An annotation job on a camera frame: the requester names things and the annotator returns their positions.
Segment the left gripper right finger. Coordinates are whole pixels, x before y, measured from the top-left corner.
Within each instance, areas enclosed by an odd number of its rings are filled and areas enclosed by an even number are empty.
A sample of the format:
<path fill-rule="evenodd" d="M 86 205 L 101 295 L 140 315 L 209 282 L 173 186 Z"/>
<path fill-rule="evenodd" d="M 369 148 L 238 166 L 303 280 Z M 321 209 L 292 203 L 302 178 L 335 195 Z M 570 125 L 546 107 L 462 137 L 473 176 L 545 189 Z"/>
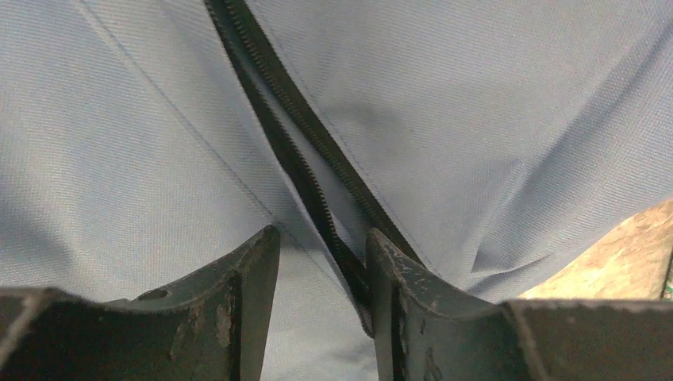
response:
<path fill-rule="evenodd" d="M 514 299 L 446 283 L 383 233 L 367 237 L 381 380 L 669 380 L 672 304 Z"/>

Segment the blue student backpack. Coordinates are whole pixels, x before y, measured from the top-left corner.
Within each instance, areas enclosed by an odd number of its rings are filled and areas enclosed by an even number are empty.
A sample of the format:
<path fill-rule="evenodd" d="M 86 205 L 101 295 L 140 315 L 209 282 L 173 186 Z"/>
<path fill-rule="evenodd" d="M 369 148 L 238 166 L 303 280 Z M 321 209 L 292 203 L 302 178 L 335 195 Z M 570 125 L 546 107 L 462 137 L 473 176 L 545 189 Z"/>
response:
<path fill-rule="evenodd" d="M 491 302 L 672 195 L 669 1 L 250 1 L 422 263 Z M 283 232 L 262 377 L 375 380 L 202 1 L 1 4 L 1 283 L 133 298 Z"/>

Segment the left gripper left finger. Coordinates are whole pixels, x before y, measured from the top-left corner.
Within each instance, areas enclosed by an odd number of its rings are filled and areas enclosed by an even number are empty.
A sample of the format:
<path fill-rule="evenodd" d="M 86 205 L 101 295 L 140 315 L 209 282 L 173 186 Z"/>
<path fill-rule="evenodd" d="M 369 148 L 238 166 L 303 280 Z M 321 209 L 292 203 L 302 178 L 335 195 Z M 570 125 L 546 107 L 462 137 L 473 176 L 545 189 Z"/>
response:
<path fill-rule="evenodd" d="M 134 300 L 56 288 L 1 291 L 4 380 L 257 380 L 279 269 L 279 231 Z"/>

